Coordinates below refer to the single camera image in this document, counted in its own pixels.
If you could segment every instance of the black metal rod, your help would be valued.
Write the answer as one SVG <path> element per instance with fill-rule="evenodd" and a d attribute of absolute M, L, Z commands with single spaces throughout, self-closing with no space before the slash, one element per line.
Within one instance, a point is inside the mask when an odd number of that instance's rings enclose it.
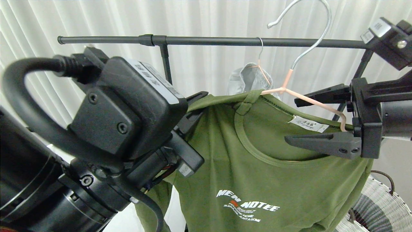
<path fill-rule="evenodd" d="M 365 71 L 365 68 L 368 65 L 368 62 L 370 61 L 370 58 L 372 57 L 372 55 L 373 55 L 372 50 L 369 50 L 369 49 L 365 50 L 365 52 L 363 53 L 363 56 L 360 60 L 358 69 L 356 70 L 355 75 L 353 76 L 353 79 L 360 78 L 362 76 L 362 74 Z M 340 111 L 340 112 L 343 112 L 345 107 L 346 107 L 346 103 L 341 103 L 338 106 L 337 110 Z M 335 114 L 332 118 L 332 121 L 337 122 L 338 120 L 339 120 L 339 116 Z"/>
<path fill-rule="evenodd" d="M 152 43 L 147 42 L 148 36 L 77 36 L 57 38 L 60 44 L 68 43 L 137 43 L 153 46 L 163 44 L 164 36 L 153 36 Z M 163 41 L 154 41 L 157 37 Z M 290 39 L 290 38 L 262 38 L 263 44 L 268 47 L 310 47 L 316 39 Z M 166 36 L 167 45 L 216 45 L 216 46 L 261 46 L 257 38 L 231 38 L 231 37 L 177 37 Z M 322 40 L 318 47 L 357 48 L 369 47 L 361 40 Z"/>
<path fill-rule="evenodd" d="M 170 71 L 170 62 L 169 62 L 169 51 L 167 49 L 167 45 L 159 45 L 160 53 L 162 55 L 163 60 L 163 68 L 164 74 L 166 76 L 166 80 L 172 85 L 172 72 Z"/>

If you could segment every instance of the white lettering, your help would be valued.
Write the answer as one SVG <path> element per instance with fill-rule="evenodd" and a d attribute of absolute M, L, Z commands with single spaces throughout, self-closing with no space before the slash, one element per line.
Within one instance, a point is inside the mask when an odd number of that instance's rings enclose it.
<path fill-rule="evenodd" d="M 276 210 L 280 209 L 279 206 L 273 206 L 269 211 L 275 212 Z"/>
<path fill-rule="evenodd" d="M 258 208 L 261 208 L 263 205 L 266 205 L 266 203 L 260 202 L 260 205 L 258 206 Z"/>
<path fill-rule="evenodd" d="M 255 208 L 259 204 L 258 201 L 252 201 L 248 208 Z"/>
<path fill-rule="evenodd" d="M 223 194 L 226 193 L 226 191 L 227 191 L 227 190 L 219 190 L 218 195 L 217 195 L 216 197 L 222 196 Z"/>
<path fill-rule="evenodd" d="M 228 190 L 224 195 L 225 195 L 225 196 L 232 196 L 232 195 L 233 195 L 233 192 L 230 191 L 230 190 Z"/>
<path fill-rule="evenodd" d="M 250 205 L 250 201 L 249 201 L 249 202 L 245 202 L 245 203 L 241 204 L 241 205 L 240 205 L 240 207 L 243 207 L 243 208 L 249 208 L 249 205 Z"/>
<path fill-rule="evenodd" d="M 266 209 L 266 210 L 269 210 L 270 208 L 272 208 L 273 206 L 271 206 L 271 205 L 265 205 L 264 207 L 263 207 L 263 209 Z"/>
<path fill-rule="evenodd" d="M 238 198 L 236 195 L 231 196 L 231 198 L 235 199 L 237 202 L 241 202 L 242 200 Z"/>

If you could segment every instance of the silver hook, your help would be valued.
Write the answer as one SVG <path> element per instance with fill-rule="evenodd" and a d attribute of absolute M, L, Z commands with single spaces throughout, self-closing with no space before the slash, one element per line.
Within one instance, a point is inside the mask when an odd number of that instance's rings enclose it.
<path fill-rule="evenodd" d="M 271 22 L 271 23 L 269 23 L 269 24 L 267 25 L 267 28 L 271 28 L 271 27 L 275 26 L 276 24 L 278 24 L 278 23 L 282 20 L 283 16 L 285 16 L 286 12 L 288 12 L 288 10 L 289 10 L 294 4 L 296 4 L 296 3 L 300 2 L 300 1 L 301 1 L 301 0 L 294 0 L 293 2 L 291 2 L 291 3 L 283 10 L 283 12 L 281 13 L 281 15 L 279 16 L 279 18 L 278 18 L 276 21 Z M 331 23 L 331 21 L 332 21 L 332 12 L 331 12 L 331 10 L 330 10 L 329 4 L 328 4 L 325 0 L 319 0 L 319 1 L 322 2 L 322 4 L 325 6 L 325 8 L 326 8 L 326 10 L 327 10 L 328 21 L 327 21 L 327 23 L 326 23 L 325 30 L 323 31 L 323 34 L 321 35 L 321 37 L 316 41 L 316 43 L 314 43 L 310 48 L 308 48 L 308 50 L 304 51 L 302 54 L 300 54 L 300 56 L 298 56 L 298 57 L 296 58 L 295 62 L 293 62 L 292 66 L 291 66 L 291 68 L 290 68 L 290 69 L 292 69 L 292 70 L 295 68 L 295 66 L 296 66 L 297 62 L 300 60 L 300 58 L 302 58 L 304 55 L 306 55 L 308 52 L 312 51 L 312 49 L 314 49 L 316 46 L 319 45 L 319 43 L 322 41 L 322 39 L 325 37 L 326 33 L 327 33 L 328 30 L 329 30 L 330 23 Z"/>
<path fill-rule="evenodd" d="M 257 37 L 257 38 L 260 39 L 260 42 L 262 43 L 262 49 L 260 50 L 260 53 L 259 53 L 259 60 L 260 60 L 260 55 L 261 55 L 262 52 L 263 52 L 263 40 L 262 40 L 261 37 Z"/>

